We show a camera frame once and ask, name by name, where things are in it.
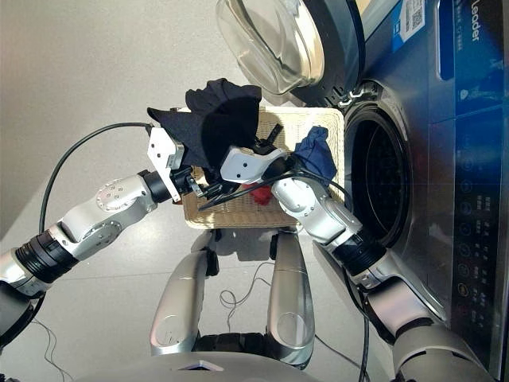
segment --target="wire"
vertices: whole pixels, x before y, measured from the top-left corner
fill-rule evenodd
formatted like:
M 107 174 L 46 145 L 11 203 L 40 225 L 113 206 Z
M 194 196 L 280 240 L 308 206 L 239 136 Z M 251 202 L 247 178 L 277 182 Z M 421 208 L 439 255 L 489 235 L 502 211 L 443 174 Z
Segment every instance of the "wire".
M 367 375 L 366 369 L 367 369 L 367 354 L 369 351 L 369 317 L 367 316 L 367 313 L 364 311 L 363 307 L 359 304 L 359 302 L 357 301 L 357 298 L 353 294 L 352 286 L 350 285 L 350 278 L 348 277 L 346 269 L 342 268 L 342 270 L 343 270 L 344 284 L 347 287 L 348 294 L 350 295 L 350 298 L 352 299 L 357 310 L 363 315 L 363 318 L 364 318 L 363 359 L 360 364 L 360 373 L 359 373 L 359 382 L 362 382 L 364 380 L 364 377 Z
M 91 132 L 89 135 L 86 135 L 85 137 L 81 138 L 78 142 L 76 142 L 74 145 L 71 146 L 70 149 L 68 149 L 62 158 L 58 161 L 58 163 L 55 166 L 55 169 L 53 170 L 51 177 L 49 177 L 48 184 L 46 185 L 45 194 L 42 197 L 42 205 L 41 205 L 41 214 L 39 216 L 39 233 L 44 232 L 45 230 L 45 220 L 46 220 L 46 209 L 48 207 L 48 200 L 49 200 L 49 194 L 51 193 L 51 189 L 53 187 L 53 183 L 55 183 L 56 176 L 58 175 L 58 172 L 60 171 L 61 167 L 64 165 L 65 161 L 69 156 L 81 145 L 83 145 L 86 141 L 89 141 L 90 139 L 94 138 L 96 135 L 99 135 L 103 133 L 104 131 L 116 129 L 118 127 L 144 127 L 146 129 L 151 128 L 153 125 L 151 123 L 141 123 L 141 122 L 127 122 L 127 123 L 115 123 L 113 125 L 108 125 L 105 127 L 101 127 L 100 129 Z
M 367 352 L 369 351 L 369 320 L 364 316 L 364 344 L 363 360 L 360 364 L 359 382 L 363 382 L 367 376 Z
M 231 323 L 230 323 L 231 318 L 235 314 L 235 311 L 237 310 L 237 308 L 239 306 L 241 306 L 242 304 L 244 304 L 247 301 L 247 299 L 249 298 L 249 296 L 251 295 L 251 292 L 253 291 L 253 287 L 255 286 L 256 280 L 259 280 L 259 281 L 265 283 L 266 285 L 268 285 L 270 287 L 270 283 L 268 281 L 266 281 L 265 279 L 263 279 L 261 277 L 256 277 L 256 275 L 258 274 L 258 271 L 260 270 L 260 268 L 263 265 L 266 265 L 266 264 L 274 265 L 274 263 L 270 263 L 268 261 L 265 261 L 265 262 L 260 263 L 258 265 L 258 267 L 256 268 L 256 271 L 254 272 L 253 279 L 251 281 L 251 285 L 249 287 L 249 290 L 244 295 L 244 297 L 242 297 L 239 301 L 237 301 L 235 293 L 233 293 L 231 290 L 225 289 L 225 290 L 221 291 L 221 293 L 220 293 L 220 302 L 221 302 L 221 305 L 230 310 L 230 312 L 228 313 L 227 319 L 226 319 L 226 324 L 227 324 L 228 332 L 229 333 L 231 333 Z M 231 301 L 227 301 L 224 298 L 224 296 L 223 296 L 224 294 L 229 294 L 231 296 Z
M 302 168 L 301 171 L 302 171 L 301 173 L 287 173 L 287 174 L 279 175 L 277 177 L 271 177 L 271 178 L 269 178 L 269 179 L 267 179 L 265 181 L 261 181 L 257 185 L 253 185 L 252 187 L 250 187 L 248 189 L 243 189 L 242 191 L 238 191 L 236 193 L 232 193 L 230 195 L 227 195 L 227 196 L 221 197 L 219 199 L 215 199 L 213 201 L 210 201 L 207 204 L 200 206 L 198 208 L 198 211 L 201 212 L 201 211 L 204 211 L 205 209 L 209 209 L 209 208 L 214 207 L 216 205 L 221 205 L 223 203 L 226 203 L 227 201 L 232 201 L 233 199 L 236 199 L 237 197 L 242 197 L 242 196 L 246 195 L 247 193 L 250 193 L 251 191 L 255 191 L 256 189 L 259 189 L 259 188 L 263 187 L 264 185 L 269 185 L 269 184 L 272 184 L 272 183 L 274 183 L 276 181 L 281 181 L 283 179 L 288 179 L 289 177 L 307 177 L 308 179 L 313 179 L 313 180 L 318 179 L 318 180 L 321 180 L 321 181 L 326 181 L 329 184 L 333 185 L 334 187 L 338 188 L 338 190 L 341 191 L 344 194 L 344 197 L 345 197 L 345 199 L 346 199 L 346 201 L 348 203 L 348 207 L 349 208 L 351 208 L 351 206 L 353 206 L 352 197 L 347 192 L 347 190 L 344 189 L 341 185 L 338 185 L 334 181 L 331 181 L 330 179 L 327 179 L 326 177 L 322 177 L 321 175 L 318 175 L 317 173 L 314 173 L 314 172 L 309 171 L 307 169 Z
M 279 175 L 277 177 L 271 177 L 267 179 L 266 181 L 261 181 L 257 185 L 253 185 L 252 187 L 248 189 L 243 189 L 242 191 L 237 191 L 236 193 L 231 193 L 230 195 L 226 195 L 224 197 L 221 197 L 220 199 L 210 201 L 205 205 L 202 205 L 198 208 L 198 211 L 204 211 L 205 209 L 209 209 L 211 207 L 214 207 L 216 205 L 221 205 L 223 203 L 226 203 L 227 201 L 232 201 L 233 199 L 236 199 L 237 197 L 242 197 L 246 195 L 247 193 L 250 193 L 251 191 L 255 191 L 256 189 L 259 189 L 263 187 L 264 185 L 269 185 L 274 183 L 275 181 L 281 181 L 283 179 L 288 179 L 289 177 L 306 177 L 304 173 L 286 173 L 283 175 Z
M 350 364 L 352 364 L 353 366 L 355 366 L 356 368 L 358 368 L 359 370 L 361 369 L 361 365 L 358 364 L 357 362 L 355 362 L 353 359 L 351 359 L 349 356 L 345 356 L 342 352 L 340 352 L 339 350 L 336 350 L 334 349 L 331 345 L 329 345 L 327 342 L 325 342 L 324 340 L 322 340 L 320 337 L 318 337 L 318 334 L 315 334 L 315 338 L 321 342 L 321 344 L 323 346 L 325 346 L 327 349 L 329 349 L 331 352 L 335 353 L 337 356 L 340 356 L 341 358 L 343 358 L 345 361 L 349 362 Z M 369 374 L 366 372 L 366 381 L 367 382 L 371 382 L 371 378 L 369 377 Z
M 56 334 L 48 326 L 46 326 L 45 324 L 43 324 L 42 322 L 38 321 L 35 318 L 32 320 L 32 323 L 42 326 L 46 330 L 46 333 L 48 334 L 48 346 L 46 346 L 46 350 L 45 350 L 46 362 L 48 362 L 51 366 L 53 366 L 54 368 L 56 368 L 59 371 L 60 375 L 62 376 L 62 382 L 65 382 L 65 376 L 68 376 L 71 380 L 74 380 L 74 378 L 72 378 L 71 374 L 69 374 L 63 368 L 58 366 L 55 363 L 55 361 L 53 360 L 53 354 L 55 353 L 55 348 L 56 348 Z
M 350 193 L 344 189 L 344 187 L 342 185 L 339 185 L 338 183 L 334 182 L 333 180 L 331 179 L 328 179 L 326 177 L 322 177 L 320 174 L 318 173 L 314 173 L 313 171 L 310 171 L 308 169 L 306 169 L 305 167 L 302 167 L 301 168 L 301 171 L 303 173 L 307 173 L 308 175 L 311 175 L 313 177 L 317 177 L 318 179 L 320 179 L 321 181 L 324 181 L 326 182 L 327 184 L 329 185 L 333 185 L 334 187 L 336 187 L 339 191 L 341 191 L 344 195 L 344 201 L 346 201 L 347 203 L 347 207 L 348 209 L 350 210 L 350 212 L 353 213 L 353 201 L 352 201 L 352 195 L 350 195 Z

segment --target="tiled floor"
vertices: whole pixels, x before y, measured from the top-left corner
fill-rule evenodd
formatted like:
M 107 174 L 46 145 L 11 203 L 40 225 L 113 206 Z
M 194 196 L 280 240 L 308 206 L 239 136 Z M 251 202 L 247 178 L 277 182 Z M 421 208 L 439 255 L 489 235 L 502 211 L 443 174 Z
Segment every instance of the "tiled floor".
M 210 0 L 1 2 L 2 251 L 37 232 L 45 182 L 77 139 L 108 123 L 148 121 L 147 106 L 182 106 L 187 89 L 202 88 L 210 79 L 246 83 L 216 28 L 214 6 Z M 48 222 L 90 198 L 105 181 L 150 168 L 146 144 L 144 131 L 130 128 L 76 151 L 55 184 Z M 158 299 L 199 234 L 185 225 L 181 207 L 160 205 L 106 251 L 59 280 L 39 316 L 58 337 L 56 362 L 79 377 L 148 357 Z M 247 253 L 257 261 L 266 258 L 268 237 L 252 231 L 240 258 Z M 206 283 L 202 333 L 227 330 L 219 292 L 245 293 L 258 265 L 227 255 L 232 244 L 223 244 L 220 275 Z M 337 294 L 324 276 L 309 240 L 303 244 L 317 333 L 359 360 L 362 320 L 346 294 Z M 262 269 L 268 279 L 270 273 L 270 267 Z M 261 283 L 255 287 L 233 317 L 233 330 L 264 330 L 268 292 Z M 388 380 L 390 352 L 373 330 L 371 338 L 371 380 Z M 30 325 L 5 349 L 0 370 L 23 382 L 59 380 L 44 361 L 46 341 L 42 328 Z M 326 382 L 356 380 L 357 375 L 321 344 L 306 371 Z

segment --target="dark blue cloth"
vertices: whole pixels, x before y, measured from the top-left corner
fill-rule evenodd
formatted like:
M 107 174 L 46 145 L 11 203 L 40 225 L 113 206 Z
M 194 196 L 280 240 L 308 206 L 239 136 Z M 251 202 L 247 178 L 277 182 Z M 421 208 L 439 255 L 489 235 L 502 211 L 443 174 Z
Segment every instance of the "dark blue cloth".
M 295 155 L 303 161 L 306 169 L 332 180 L 337 169 L 328 148 L 327 137 L 328 130 L 325 127 L 313 126 L 308 136 L 295 145 Z

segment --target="wicker basket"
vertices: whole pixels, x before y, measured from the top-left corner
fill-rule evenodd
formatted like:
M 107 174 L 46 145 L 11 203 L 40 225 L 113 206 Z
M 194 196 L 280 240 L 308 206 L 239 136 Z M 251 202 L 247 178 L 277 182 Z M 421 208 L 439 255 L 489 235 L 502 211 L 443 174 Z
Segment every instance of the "wicker basket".
M 338 110 L 322 107 L 260 107 L 258 133 L 266 138 L 276 123 L 283 125 L 281 134 L 274 145 L 283 150 L 294 150 L 295 144 L 308 134 L 313 126 L 328 129 L 327 143 L 337 167 L 334 181 L 344 183 L 343 152 L 343 116 Z M 195 168 L 194 174 L 198 183 L 205 183 L 201 169 Z M 333 189 L 336 197 L 339 194 Z M 294 225 L 296 220 L 286 215 L 275 198 L 268 205 L 258 205 L 251 195 L 238 197 L 233 201 L 211 207 L 203 212 L 198 208 L 207 203 L 204 198 L 196 198 L 189 193 L 183 198 L 185 221 L 192 228 L 253 228 L 283 227 Z

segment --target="black cable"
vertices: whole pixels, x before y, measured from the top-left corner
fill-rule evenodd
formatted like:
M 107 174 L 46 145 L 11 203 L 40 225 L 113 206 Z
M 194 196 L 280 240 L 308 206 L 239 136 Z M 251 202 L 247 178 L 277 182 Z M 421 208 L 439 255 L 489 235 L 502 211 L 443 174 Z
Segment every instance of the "black cable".
M 250 187 L 248 189 L 243 189 L 242 191 L 237 191 L 236 193 L 226 195 L 226 196 L 221 197 L 217 200 L 209 201 L 207 204 L 200 206 L 198 208 L 198 211 L 201 212 L 201 211 L 204 211 L 205 209 L 209 209 L 216 205 L 221 205 L 223 203 L 226 203 L 227 201 L 232 201 L 233 199 L 236 199 L 237 197 L 242 197 L 242 196 L 246 195 L 247 193 L 250 193 L 251 191 L 255 191 L 256 189 L 259 189 L 259 188 L 263 187 L 264 185 L 270 185 L 276 181 L 288 179 L 289 177 L 307 177 L 308 179 L 313 179 L 313 180 L 318 179 L 318 180 L 326 181 L 326 182 L 330 183 L 331 185 L 333 185 L 334 187 L 337 187 L 338 190 L 344 194 L 344 197 L 345 197 L 345 199 L 347 199 L 349 206 L 353 206 L 352 197 L 347 192 L 347 190 L 344 189 L 341 185 L 338 185 L 334 181 L 331 181 L 330 179 L 327 179 L 326 177 L 322 177 L 321 175 L 318 175 L 312 171 L 309 171 L 309 170 L 304 171 L 304 169 L 301 169 L 301 170 L 302 170 L 301 173 L 286 173 L 283 175 L 279 175 L 277 177 L 271 177 L 269 179 L 266 179 L 265 181 L 261 181 L 257 185 L 253 185 L 252 187 Z
M 41 205 L 41 214 L 39 216 L 39 233 L 44 232 L 45 230 L 45 219 L 46 219 L 46 209 L 48 207 L 48 200 L 49 200 L 49 194 L 51 193 L 51 189 L 53 187 L 53 183 L 55 183 L 56 176 L 58 172 L 60 171 L 60 168 L 65 163 L 67 158 L 81 145 L 83 145 L 86 141 L 94 138 L 96 135 L 99 135 L 103 133 L 104 131 L 116 129 L 118 127 L 144 127 L 144 128 L 151 128 L 153 125 L 151 123 L 140 123 L 140 122 L 128 122 L 128 123 L 115 123 L 113 125 L 108 125 L 105 127 L 101 127 L 100 129 L 91 132 L 89 135 L 86 135 L 85 137 L 81 138 L 78 142 L 76 142 L 74 145 L 71 146 L 70 149 L 68 149 L 62 158 L 58 161 L 58 163 L 55 166 L 55 169 L 53 170 L 51 177 L 49 178 L 48 184 L 46 185 L 45 194 L 42 198 L 42 205 Z
M 364 316 L 364 344 L 363 360 L 360 364 L 359 382 L 363 382 L 367 376 L 367 352 L 369 351 L 369 320 Z
M 348 210 L 350 212 L 353 213 L 353 201 L 352 201 L 352 195 L 350 195 L 350 193 L 344 189 L 344 187 L 342 185 L 339 185 L 338 183 L 334 182 L 333 180 L 331 179 L 328 179 L 326 177 L 323 177 L 321 176 L 320 174 L 318 173 L 314 173 L 313 171 L 310 171 L 308 169 L 306 169 L 305 167 L 302 167 L 300 168 L 300 170 L 303 172 L 303 173 L 307 173 L 308 175 L 312 175 L 314 177 L 317 177 L 318 179 L 320 179 L 321 181 L 324 181 L 326 182 L 327 184 L 329 185 L 333 185 L 334 187 L 336 187 L 339 191 L 342 192 L 342 194 L 344 195 L 344 201 L 346 202 L 346 205 L 348 207 Z
M 288 179 L 289 177 L 306 177 L 306 175 L 304 173 L 286 173 L 283 175 L 279 175 L 277 177 L 271 177 L 265 181 L 259 182 L 257 185 L 253 185 L 252 187 L 250 187 L 248 189 L 243 189 L 242 191 L 237 191 L 236 193 L 231 193 L 230 195 L 221 197 L 220 199 L 210 201 L 207 204 L 200 206 L 198 208 L 198 211 L 204 211 L 205 209 L 209 209 L 216 205 L 221 205 L 223 203 L 226 203 L 227 201 L 232 201 L 233 199 L 236 199 L 237 197 L 242 197 L 242 196 L 246 195 L 247 193 L 250 193 L 251 191 L 255 191 L 256 189 L 259 189 L 260 187 L 263 187 L 264 185 L 269 185 L 269 184 L 274 183 L 275 181 L 281 181 L 283 179 Z
M 357 310 L 363 315 L 364 318 L 364 342 L 363 342 L 363 359 L 360 364 L 360 373 L 359 373 L 359 382 L 362 382 L 364 380 L 364 377 L 367 375 L 366 368 L 367 368 L 367 354 L 369 351 L 369 317 L 367 316 L 367 313 L 364 311 L 364 308 L 359 304 L 357 301 L 357 298 L 355 297 L 352 286 L 350 285 L 350 278 L 348 277 L 348 273 L 346 269 L 342 268 L 343 271 L 343 277 L 344 277 L 344 284 L 347 287 L 348 294 L 350 295 L 350 298 L 352 299 L 353 303 L 355 304 Z
M 331 352 L 335 353 L 337 356 L 340 356 L 341 358 L 343 358 L 345 361 L 349 362 L 350 364 L 352 364 L 353 366 L 355 366 L 356 368 L 358 368 L 359 370 L 361 369 L 361 365 L 358 364 L 357 362 L 355 362 L 353 359 L 351 359 L 349 356 L 345 356 L 342 352 L 340 352 L 339 350 L 336 350 L 334 349 L 331 345 L 329 345 L 327 342 L 325 342 L 324 340 L 322 340 L 320 337 L 318 337 L 317 334 L 315 334 L 315 338 L 323 345 L 325 346 L 327 349 L 329 349 Z M 371 378 L 369 377 L 369 374 L 366 372 L 366 381 L 367 382 L 371 382 Z

